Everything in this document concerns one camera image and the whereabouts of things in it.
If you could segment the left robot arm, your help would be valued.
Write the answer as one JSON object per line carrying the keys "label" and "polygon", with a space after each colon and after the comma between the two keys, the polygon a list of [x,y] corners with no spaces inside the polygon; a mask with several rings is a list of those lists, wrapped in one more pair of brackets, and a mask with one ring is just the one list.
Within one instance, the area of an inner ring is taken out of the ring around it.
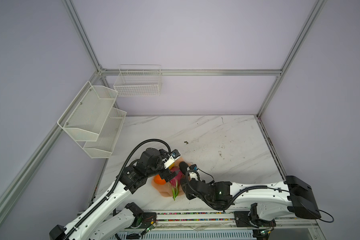
{"label": "left robot arm", "polygon": [[117,232],[130,227],[143,214],[135,203],[127,204],[120,213],[107,217],[147,183],[151,177],[159,175],[169,182],[175,176],[170,166],[180,158],[178,150],[148,148],[141,156],[127,159],[115,181],[80,216],[66,226],[57,225],[49,233],[52,240],[105,240]]}

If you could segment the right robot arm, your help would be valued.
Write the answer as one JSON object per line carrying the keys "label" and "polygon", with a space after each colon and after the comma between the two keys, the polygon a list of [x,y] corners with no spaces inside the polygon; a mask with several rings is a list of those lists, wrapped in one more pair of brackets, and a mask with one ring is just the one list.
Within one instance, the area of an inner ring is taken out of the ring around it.
{"label": "right robot arm", "polygon": [[240,205],[263,221],[291,214],[309,220],[322,217],[312,187],[296,176],[286,176],[284,181],[264,185],[208,184],[196,177],[183,177],[180,184],[188,200],[198,198],[216,211]]}

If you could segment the dark fake avocado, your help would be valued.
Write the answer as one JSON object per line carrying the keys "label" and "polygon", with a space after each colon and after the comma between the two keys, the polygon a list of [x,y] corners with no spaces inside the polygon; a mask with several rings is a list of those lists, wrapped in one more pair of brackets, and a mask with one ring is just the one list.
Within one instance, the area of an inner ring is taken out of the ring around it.
{"label": "dark fake avocado", "polygon": [[180,162],[179,163],[179,169],[181,170],[181,172],[185,176],[186,173],[190,170],[190,166],[186,162]]}

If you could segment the orange fake fruit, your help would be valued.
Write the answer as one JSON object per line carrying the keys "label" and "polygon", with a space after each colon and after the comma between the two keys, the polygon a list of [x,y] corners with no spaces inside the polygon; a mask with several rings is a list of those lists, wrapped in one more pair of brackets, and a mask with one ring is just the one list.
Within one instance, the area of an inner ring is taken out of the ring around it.
{"label": "orange fake fruit", "polygon": [[156,183],[157,185],[165,185],[167,182],[164,179],[162,179],[160,175],[156,175],[154,177],[154,183]]}

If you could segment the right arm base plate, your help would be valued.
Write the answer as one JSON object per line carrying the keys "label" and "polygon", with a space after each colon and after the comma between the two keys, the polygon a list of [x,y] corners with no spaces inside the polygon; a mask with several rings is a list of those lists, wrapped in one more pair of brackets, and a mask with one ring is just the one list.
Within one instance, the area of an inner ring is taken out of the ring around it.
{"label": "right arm base plate", "polygon": [[258,216],[253,215],[250,211],[235,211],[234,219],[237,227],[252,227],[252,228],[274,228],[276,226],[275,220],[262,220]]}

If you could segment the pink fake dragon fruit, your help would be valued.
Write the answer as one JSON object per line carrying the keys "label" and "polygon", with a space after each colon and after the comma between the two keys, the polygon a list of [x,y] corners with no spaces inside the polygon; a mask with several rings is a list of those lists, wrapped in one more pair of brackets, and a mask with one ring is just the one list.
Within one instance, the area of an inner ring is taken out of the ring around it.
{"label": "pink fake dragon fruit", "polygon": [[177,196],[179,195],[180,186],[181,186],[180,181],[184,174],[182,173],[179,167],[171,168],[171,172],[175,174],[175,177],[170,180],[170,184],[172,186],[173,200],[175,201]]}

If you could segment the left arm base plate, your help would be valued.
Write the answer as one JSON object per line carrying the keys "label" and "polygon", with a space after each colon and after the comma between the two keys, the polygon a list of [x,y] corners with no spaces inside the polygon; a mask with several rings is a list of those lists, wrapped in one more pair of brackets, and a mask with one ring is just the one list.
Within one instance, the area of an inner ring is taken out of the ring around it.
{"label": "left arm base plate", "polygon": [[129,229],[146,229],[157,221],[157,214],[153,212],[143,213],[140,217],[135,218]]}

